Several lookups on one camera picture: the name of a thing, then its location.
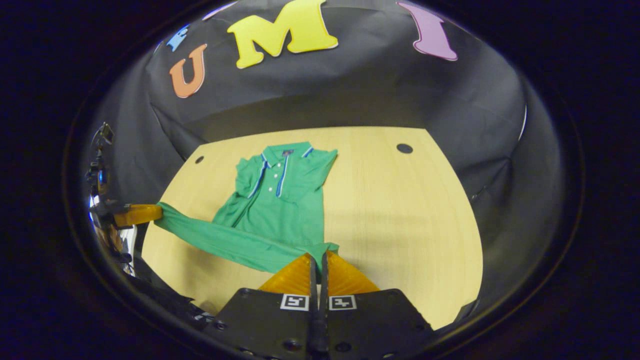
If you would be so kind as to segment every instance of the black fabric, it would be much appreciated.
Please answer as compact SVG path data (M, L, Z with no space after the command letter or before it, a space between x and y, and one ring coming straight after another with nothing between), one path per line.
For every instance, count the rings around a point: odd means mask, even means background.
M254 14L273 21L287 2L246 1L205 22L195 17L172 52L166 41L183 27L176 24L113 85L95 119L109 121L115 131L114 197L156 202L181 160L199 145L288 129L426 128L463 184L477 178L466 168L511 154L525 110L516 72L493 49L447 22L458 60L417 52L416 25L395 3L330 1L322 6L323 19L339 39L337 48L303 54L284 49L277 58L266 54L262 63L237 69L236 40L227 28ZM201 44L207 44L204 83L191 97L179 98L169 69ZM193 77L190 64L184 66L185 79ZM488 180L480 178L481 184Z
M527 127L509 158L476 172L489 181L471 205L483 243L483 281L478 309L485 309L527 280L555 238L564 214L567 184L564 151L540 98L531 86Z
M191 304L193 299L178 295L174 291L157 288L137 277L126 275L126 278L141 294L148 296L169 313L190 326L198 330L203 330L207 326L206 318L198 317L196 319L196 316L204 313L204 311Z
M194 300L177 293L173 288L171 288L171 286L164 282L164 280L162 280L162 278L160 278L153 269L151 269L143 258L136 256L134 258L134 264L137 278L148 282L153 287L160 289L165 293L171 294L171 296L176 299L181 299L186 302Z

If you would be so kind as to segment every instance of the table surface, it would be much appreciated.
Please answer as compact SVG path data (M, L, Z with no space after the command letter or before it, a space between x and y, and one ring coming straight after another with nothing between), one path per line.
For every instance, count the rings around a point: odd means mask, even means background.
M324 238L381 289L398 288L434 329L477 297L483 271L474 214L446 157L425 129L327 127L244 136L201 145L161 201L213 219L235 190L240 158L269 145L309 141L338 149L324 184ZM400 143L413 148L405 154ZM272 274L209 254L150 224L143 259L173 289L215 314L242 287Z

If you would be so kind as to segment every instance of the polo shirt collar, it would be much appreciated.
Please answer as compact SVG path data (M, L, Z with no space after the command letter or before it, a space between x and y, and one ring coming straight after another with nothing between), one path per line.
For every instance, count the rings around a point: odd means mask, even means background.
M290 157L304 158L313 151L313 147L309 142L290 143L285 145L267 146L262 152L262 159L267 161L267 166L272 167L277 163L285 161L287 153Z

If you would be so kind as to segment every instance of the yellow letter m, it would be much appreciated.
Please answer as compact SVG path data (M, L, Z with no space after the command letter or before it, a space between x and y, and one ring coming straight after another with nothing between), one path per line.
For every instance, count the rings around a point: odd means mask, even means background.
M279 56L287 33L291 42L287 49L292 53L331 49L338 46L338 39L329 35L320 5L325 0L294 0L287 3L275 22L251 15L231 25L227 33L236 35L240 59L239 69L260 63L264 54L255 50L254 42L272 56Z

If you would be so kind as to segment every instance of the green polo shirt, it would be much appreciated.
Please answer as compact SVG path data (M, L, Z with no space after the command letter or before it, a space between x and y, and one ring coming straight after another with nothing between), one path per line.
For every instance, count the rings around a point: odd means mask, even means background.
M212 223L163 207L156 225L212 254L262 271L277 272L308 252L320 266L325 251L322 185L337 150L308 142L269 146L236 166L236 191Z
M236 166L236 192L214 224L261 234L288 245L324 242L322 185L337 151L310 143L269 146Z

